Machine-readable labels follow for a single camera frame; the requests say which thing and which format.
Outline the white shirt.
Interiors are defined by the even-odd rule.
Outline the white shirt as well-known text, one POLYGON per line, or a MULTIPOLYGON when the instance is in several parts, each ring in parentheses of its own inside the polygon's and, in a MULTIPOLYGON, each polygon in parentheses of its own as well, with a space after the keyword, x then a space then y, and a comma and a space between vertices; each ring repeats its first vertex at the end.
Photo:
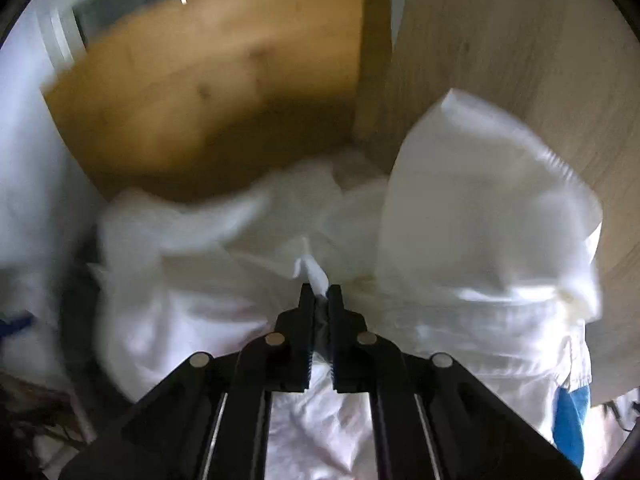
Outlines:
POLYGON ((100 222, 98 356, 132 405, 67 479, 576 479, 556 390, 590 384, 602 211, 502 110, 452 90, 392 172, 301 162, 198 205, 132 190, 100 222), (316 296, 309 388, 239 357, 316 296), (401 389, 337 392, 331 285, 396 344, 401 389))

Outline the blue garment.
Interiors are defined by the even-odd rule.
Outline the blue garment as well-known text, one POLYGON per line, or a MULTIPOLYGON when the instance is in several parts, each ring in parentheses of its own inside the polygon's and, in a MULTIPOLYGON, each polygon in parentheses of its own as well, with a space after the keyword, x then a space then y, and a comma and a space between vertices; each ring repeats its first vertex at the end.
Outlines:
POLYGON ((585 457, 584 425, 590 408, 590 387, 555 393, 552 437, 556 449, 578 469, 585 457))

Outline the wooden cabinet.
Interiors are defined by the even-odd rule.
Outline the wooden cabinet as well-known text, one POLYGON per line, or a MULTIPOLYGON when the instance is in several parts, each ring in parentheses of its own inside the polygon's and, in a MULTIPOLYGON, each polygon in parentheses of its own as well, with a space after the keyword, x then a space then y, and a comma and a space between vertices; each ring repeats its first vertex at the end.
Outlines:
POLYGON ((43 96, 103 196, 192 202, 369 139, 391 53, 390 0, 164 2, 43 96))

